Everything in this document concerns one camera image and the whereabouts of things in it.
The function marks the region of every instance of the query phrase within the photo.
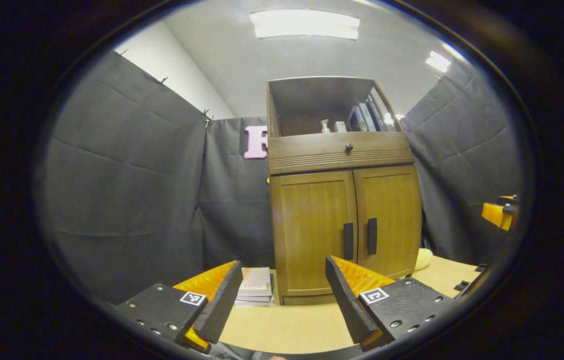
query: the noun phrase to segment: cabinet door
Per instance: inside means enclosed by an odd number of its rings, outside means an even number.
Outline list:
[[[411,274],[421,241],[422,205],[415,167],[354,170],[359,219],[357,264],[390,278]],[[376,253],[369,221],[376,219]]]
[[[357,213],[352,171],[272,176],[275,268],[280,296],[331,294],[327,255],[344,258],[345,241],[357,256]],[[351,223],[344,239],[344,224]]]

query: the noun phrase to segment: stack of books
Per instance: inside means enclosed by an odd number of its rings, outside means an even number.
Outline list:
[[[235,298],[235,306],[272,306],[275,304],[273,298],[273,275],[269,268],[242,268],[244,280]]]
[[[396,130],[392,119],[384,121],[379,107],[370,95],[366,98],[366,102],[353,106],[348,116],[348,124],[353,132],[395,132]]]

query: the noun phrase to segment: pink letter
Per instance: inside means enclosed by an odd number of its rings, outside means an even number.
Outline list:
[[[248,133],[248,148],[244,153],[245,159],[263,159],[268,155],[263,146],[268,148],[268,136],[266,126],[247,126],[244,128]]]

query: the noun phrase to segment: drawer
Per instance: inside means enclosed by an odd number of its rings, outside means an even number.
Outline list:
[[[352,144],[352,150],[346,150]],[[268,139],[271,175],[412,164],[403,132],[330,132]]]

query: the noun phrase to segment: gray fabric curtain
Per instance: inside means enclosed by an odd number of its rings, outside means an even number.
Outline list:
[[[239,259],[244,267],[275,268],[268,158],[245,159],[247,126],[266,118],[215,121],[206,130],[199,210],[204,264]]]
[[[517,120],[487,78],[460,61],[406,114],[425,243],[435,255],[488,264],[508,241],[506,232],[481,218],[481,210],[496,196],[521,196],[523,174],[510,127]]]
[[[200,111],[108,54],[74,89],[46,155],[54,245],[87,291],[119,303],[203,271],[195,214]]]

